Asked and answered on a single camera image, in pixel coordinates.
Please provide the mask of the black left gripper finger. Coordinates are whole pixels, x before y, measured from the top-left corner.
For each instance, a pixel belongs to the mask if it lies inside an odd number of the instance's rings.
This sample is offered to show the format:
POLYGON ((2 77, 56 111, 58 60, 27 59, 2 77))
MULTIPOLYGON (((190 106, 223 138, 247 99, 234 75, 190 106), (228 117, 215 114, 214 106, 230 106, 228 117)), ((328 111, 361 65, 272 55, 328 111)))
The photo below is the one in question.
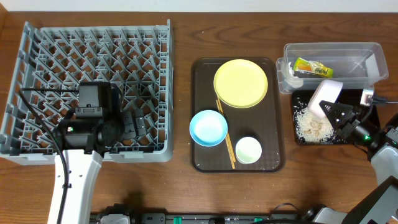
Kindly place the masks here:
POLYGON ((144 112, 142 109, 134 110, 135 129, 137 136, 146 135, 146 124, 144 119, 144 112))
POLYGON ((122 140, 134 139, 136 137, 136 128, 134 125, 134 120, 132 113, 130 111, 125 111, 122 113, 124 132, 121 137, 122 140))

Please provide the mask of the pink bowl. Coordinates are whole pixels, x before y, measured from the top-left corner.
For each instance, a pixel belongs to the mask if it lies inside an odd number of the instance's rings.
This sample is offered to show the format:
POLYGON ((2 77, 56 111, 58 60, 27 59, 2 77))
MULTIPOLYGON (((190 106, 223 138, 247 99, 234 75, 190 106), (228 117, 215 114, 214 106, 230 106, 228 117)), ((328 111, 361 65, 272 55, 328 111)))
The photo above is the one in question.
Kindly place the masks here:
POLYGON ((308 103, 309 112, 311 112, 318 119, 323 119, 326 115, 320 107, 320 102, 327 101, 334 103, 342 88, 342 82, 323 80, 315 90, 308 103))

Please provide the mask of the green orange snack wrapper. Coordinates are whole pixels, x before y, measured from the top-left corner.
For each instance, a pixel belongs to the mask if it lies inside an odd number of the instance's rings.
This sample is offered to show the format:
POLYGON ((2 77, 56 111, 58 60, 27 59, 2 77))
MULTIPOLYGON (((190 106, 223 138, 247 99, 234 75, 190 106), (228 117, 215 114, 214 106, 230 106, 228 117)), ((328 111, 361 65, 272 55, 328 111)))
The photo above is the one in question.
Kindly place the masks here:
POLYGON ((332 68, 326 67, 320 62, 305 60, 301 57, 295 61, 293 71, 308 73, 311 75, 319 75, 325 78, 332 78, 334 74, 334 70, 332 68))

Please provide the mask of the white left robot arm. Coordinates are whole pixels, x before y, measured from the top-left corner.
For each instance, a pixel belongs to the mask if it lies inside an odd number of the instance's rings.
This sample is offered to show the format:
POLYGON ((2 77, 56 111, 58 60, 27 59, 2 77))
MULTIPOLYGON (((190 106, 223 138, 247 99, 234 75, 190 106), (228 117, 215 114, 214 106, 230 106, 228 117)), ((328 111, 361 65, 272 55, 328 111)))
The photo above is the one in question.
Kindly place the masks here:
POLYGON ((107 147, 131 139, 143 128, 140 110, 80 115, 61 120, 54 135, 60 144, 55 158, 55 184, 49 223, 134 223, 126 205, 115 204, 104 213, 91 214, 92 198, 107 147))

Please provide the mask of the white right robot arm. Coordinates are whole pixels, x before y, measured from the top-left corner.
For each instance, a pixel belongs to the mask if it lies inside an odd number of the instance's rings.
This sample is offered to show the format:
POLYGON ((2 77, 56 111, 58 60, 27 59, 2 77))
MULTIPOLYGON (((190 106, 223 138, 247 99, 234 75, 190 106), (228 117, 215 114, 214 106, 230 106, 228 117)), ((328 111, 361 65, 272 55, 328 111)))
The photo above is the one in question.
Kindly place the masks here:
POLYGON ((378 129, 360 117, 355 107, 321 101, 320 108, 337 136, 367 148, 367 156, 376 173, 377 188, 348 213, 321 208, 311 223, 387 223, 397 218, 397 115, 385 128, 378 129))

